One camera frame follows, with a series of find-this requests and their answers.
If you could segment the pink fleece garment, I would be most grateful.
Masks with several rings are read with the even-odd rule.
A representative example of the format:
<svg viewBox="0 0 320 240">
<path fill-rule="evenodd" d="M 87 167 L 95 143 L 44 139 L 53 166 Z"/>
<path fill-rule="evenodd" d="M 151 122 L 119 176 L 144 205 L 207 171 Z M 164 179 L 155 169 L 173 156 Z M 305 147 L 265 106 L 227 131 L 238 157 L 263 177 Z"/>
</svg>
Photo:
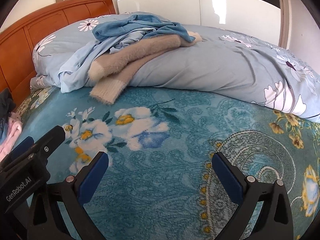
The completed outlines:
<svg viewBox="0 0 320 240">
<path fill-rule="evenodd" d="M 7 135 L 1 143 L 1 161 L 11 152 L 18 137 L 22 133 L 22 121 L 19 114 L 11 112 L 8 117 Z"/>
</svg>

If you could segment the beige fuzzy sweater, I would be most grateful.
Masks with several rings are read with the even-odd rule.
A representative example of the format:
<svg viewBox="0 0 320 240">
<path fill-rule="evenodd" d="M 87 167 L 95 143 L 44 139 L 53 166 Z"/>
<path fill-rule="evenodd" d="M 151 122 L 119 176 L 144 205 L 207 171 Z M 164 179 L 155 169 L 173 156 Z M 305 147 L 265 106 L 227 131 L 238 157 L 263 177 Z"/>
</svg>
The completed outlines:
<svg viewBox="0 0 320 240">
<path fill-rule="evenodd" d="M 195 40 L 188 42 L 179 35 L 159 35 L 140 40 L 114 54 L 104 53 L 97 57 L 88 70 L 89 80 L 94 83 L 90 96 L 112 105 L 144 64 L 162 54 L 180 47 L 191 47 L 202 38 L 189 32 Z"/>
</svg>

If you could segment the light blue shirt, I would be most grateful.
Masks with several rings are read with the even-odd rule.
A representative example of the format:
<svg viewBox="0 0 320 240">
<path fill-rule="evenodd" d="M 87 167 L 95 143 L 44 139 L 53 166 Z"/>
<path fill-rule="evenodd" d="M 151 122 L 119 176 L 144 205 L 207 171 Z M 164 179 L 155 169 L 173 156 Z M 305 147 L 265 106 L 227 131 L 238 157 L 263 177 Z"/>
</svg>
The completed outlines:
<svg viewBox="0 0 320 240">
<path fill-rule="evenodd" d="M 138 30 L 120 37 L 109 37 L 104 41 L 91 41 L 78 49 L 59 69 L 58 77 L 62 93 L 69 93 L 82 87 L 93 87 L 96 82 L 88 77 L 92 62 L 105 52 L 118 52 L 125 46 L 140 41 L 146 31 Z"/>
</svg>

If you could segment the blue fleece garment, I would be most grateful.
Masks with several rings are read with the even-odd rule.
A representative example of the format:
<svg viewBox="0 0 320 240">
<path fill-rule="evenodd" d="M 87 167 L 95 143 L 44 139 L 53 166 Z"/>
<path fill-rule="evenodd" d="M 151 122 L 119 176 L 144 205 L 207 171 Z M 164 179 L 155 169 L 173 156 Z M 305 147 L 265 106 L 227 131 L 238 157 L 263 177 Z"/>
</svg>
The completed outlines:
<svg viewBox="0 0 320 240">
<path fill-rule="evenodd" d="M 146 31 L 144 38 L 159 35 L 178 35 L 187 42 L 195 41 L 196 37 L 190 36 L 187 30 L 178 22 L 163 21 L 155 15 L 134 14 L 129 18 L 98 24 L 92 33 L 99 41 L 109 37 L 120 37 L 134 31 Z"/>
</svg>

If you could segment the teal floral bed blanket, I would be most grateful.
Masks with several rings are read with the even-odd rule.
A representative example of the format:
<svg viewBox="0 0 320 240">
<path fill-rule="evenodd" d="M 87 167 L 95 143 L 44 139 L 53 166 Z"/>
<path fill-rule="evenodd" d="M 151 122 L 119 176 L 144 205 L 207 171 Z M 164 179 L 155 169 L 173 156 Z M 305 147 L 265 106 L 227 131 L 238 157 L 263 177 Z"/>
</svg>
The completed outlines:
<svg viewBox="0 0 320 240">
<path fill-rule="evenodd" d="M 318 123 L 206 92 L 129 88 L 113 105 L 89 93 L 39 90 L 17 112 L 21 139 L 65 129 L 51 183 L 108 154 L 85 205 L 106 239 L 214 239 L 236 210 L 212 171 L 216 152 L 260 182 L 284 182 L 295 239 L 319 213 Z"/>
</svg>

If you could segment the dark grey folded garment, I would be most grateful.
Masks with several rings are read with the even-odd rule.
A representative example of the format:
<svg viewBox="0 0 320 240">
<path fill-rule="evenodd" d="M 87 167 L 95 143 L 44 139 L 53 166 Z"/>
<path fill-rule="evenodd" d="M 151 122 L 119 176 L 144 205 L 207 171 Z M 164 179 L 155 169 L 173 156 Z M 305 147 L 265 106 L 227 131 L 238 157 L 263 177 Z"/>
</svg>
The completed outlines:
<svg viewBox="0 0 320 240">
<path fill-rule="evenodd" d="M 1 118 L 1 127 L 8 122 L 9 114 L 16 107 L 16 103 L 13 100 L 12 94 L 8 88 L 5 88 L 0 93 L 0 118 Z"/>
</svg>

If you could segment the orange wooden headboard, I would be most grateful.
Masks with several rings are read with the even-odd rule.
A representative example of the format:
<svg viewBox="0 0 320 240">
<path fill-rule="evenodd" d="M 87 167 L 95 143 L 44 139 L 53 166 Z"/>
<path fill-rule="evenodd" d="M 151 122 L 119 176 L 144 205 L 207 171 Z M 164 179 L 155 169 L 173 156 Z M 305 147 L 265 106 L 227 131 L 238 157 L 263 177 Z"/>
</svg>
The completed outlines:
<svg viewBox="0 0 320 240">
<path fill-rule="evenodd" d="M 8 88 L 20 105 L 36 75 L 33 49 L 51 33 L 80 20 L 115 14 L 112 0 L 67 0 L 24 16 L 1 32 L 1 90 Z"/>
</svg>

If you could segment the white black wardrobe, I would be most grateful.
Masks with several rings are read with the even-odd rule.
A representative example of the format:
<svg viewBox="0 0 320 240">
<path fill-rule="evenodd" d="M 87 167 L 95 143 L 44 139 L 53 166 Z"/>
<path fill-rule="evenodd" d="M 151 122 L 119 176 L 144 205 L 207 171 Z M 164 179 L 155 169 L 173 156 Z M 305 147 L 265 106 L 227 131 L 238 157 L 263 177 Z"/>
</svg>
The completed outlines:
<svg viewBox="0 0 320 240">
<path fill-rule="evenodd" d="M 117 0 L 119 13 L 143 11 L 182 24 L 236 31 L 286 48 L 288 0 Z"/>
</svg>

